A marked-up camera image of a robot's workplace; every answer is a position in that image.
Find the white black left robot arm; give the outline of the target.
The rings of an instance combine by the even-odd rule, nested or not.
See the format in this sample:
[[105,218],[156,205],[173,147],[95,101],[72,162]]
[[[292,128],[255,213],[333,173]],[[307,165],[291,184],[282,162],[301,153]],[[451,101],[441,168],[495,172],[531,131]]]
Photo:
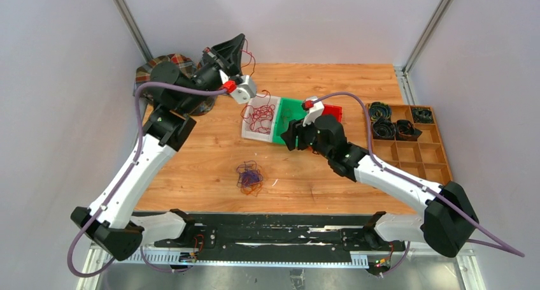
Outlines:
[[241,69],[246,38],[204,49],[200,66],[180,54],[157,57],[138,68],[135,98],[145,98],[153,112],[136,112],[138,139],[113,181],[88,207],[76,207],[71,220],[82,233],[123,261],[141,246],[172,240],[190,246],[195,230],[188,215],[172,209],[138,217],[135,206],[162,167],[176,155],[192,132],[192,114],[209,98],[228,94],[239,104],[254,97],[256,86]]

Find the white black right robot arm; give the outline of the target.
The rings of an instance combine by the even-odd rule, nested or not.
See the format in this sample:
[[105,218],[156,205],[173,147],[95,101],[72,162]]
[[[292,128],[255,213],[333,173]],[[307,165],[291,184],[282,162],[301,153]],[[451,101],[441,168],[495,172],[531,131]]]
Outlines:
[[396,240],[424,242],[442,256],[455,257],[475,230],[478,217],[460,184],[439,184],[386,163],[349,142],[332,115],[308,125],[292,120],[281,139],[289,150],[314,150],[339,176],[379,189],[415,210],[415,215],[376,214],[373,226],[364,231],[371,249]]

